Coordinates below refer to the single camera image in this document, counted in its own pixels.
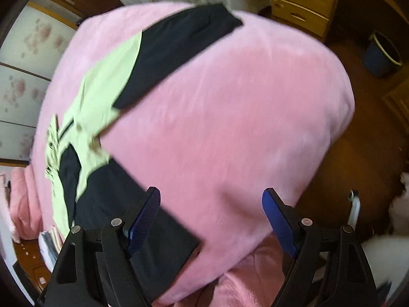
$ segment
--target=blue gripper pad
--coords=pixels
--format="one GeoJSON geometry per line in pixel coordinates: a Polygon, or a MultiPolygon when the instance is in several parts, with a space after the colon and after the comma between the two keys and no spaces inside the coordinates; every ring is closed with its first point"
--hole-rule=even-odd
{"type": "Polygon", "coordinates": [[[273,228],[277,239],[279,240],[281,248],[292,258],[295,258],[298,255],[299,250],[295,245],[293,228],[287,221],[284,213],[281,211],[279,205],[275,202],[268,189],[263,192],[261,203],[270,225],[273,228]]]}
{"type": "Polygon", "coordinates": [[[133,256],[139,249],[141,249],[149,229],[155,220],[156,214],[160,207],[160,192],[155,190],[148,198],[142,211],[136,218],[132,228],[128,233],[128,248],[129,256],[133,256]]]}

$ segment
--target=black fabric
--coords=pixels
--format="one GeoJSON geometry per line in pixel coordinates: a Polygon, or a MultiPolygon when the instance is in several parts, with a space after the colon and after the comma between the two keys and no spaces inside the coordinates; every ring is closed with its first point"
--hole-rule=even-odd
{"type": "Polygon", "coordinates": [[[142,32],[138,58],[113,106],[134,105],[175,69],[241,25],[222,4],[182,10],[153,24],[142,32]]]}
{"type": "MultiPolygon", "coordinates": [[[[112,218],[121,217],[145,191],[111,159],[93,172],[78,200],[75,224],[84,229],[101,228],[112,218]]],[[[142,248],[131,258],[134,272],[152,302],[170,286],[199,241],[162,208],[142,248]]],[[[115,306],[103,255],[97,255],[101,281],[108,303],[115,306]]]]}
{"type": "Polygon", "coordinates": [[[63,185],[65,206],[68,213],[68,226],[71,227],[75,214],[76,189],[79,181],[81,162],[70,144],[61,155],[60,169],[58,175],[63,185]]]}

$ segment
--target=pink blanket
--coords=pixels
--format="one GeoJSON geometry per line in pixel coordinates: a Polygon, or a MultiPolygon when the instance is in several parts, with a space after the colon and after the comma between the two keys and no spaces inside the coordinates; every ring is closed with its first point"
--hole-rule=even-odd
{"type": "MultiPolygon", "coordinates": [[[[79,28],[47,90],[33,148],[44,229],[53,223],[50,181],[44,177],[52,115],[62,120],[85,72],[99,59],[187,6],[127,6],[79,28]]],[[[269,19],[234,14],[244,26],[172,73],[101,139],[142,186],[158,187],[162,206],[202,240],[200,254],[158,305],[229,274],[270,235],[263,190],[273,187],[295,205],[354,111],[349,78],[324,45],[269,19]]],[[[263,276],[282,279],[277,266],[263,276]]],[[[273,301],[276,291],[270,291],[261,306],[273,301]]]]}

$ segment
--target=drawer handle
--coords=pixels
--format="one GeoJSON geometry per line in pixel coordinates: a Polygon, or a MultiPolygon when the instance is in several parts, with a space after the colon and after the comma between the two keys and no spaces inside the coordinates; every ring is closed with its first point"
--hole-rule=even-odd
{"type": "Polygon", "coordinates": [[[291,16],[293,16],[294,18],[299,19],[300,21],[305,22],[305,18],[304,18],[304,17],[302,17],[301,15],[291,13],[291,16]]]}

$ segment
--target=trash can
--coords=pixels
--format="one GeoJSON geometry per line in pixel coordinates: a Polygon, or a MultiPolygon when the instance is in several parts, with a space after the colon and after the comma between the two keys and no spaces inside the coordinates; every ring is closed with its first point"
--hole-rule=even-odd
{"type": "Polygon", "coordinates": [[[372,75],[379,79],[402,65],[395,45],[381,32],[375,31],[369,40],[371,44],[363,57],[363,65],[372,75]]]}

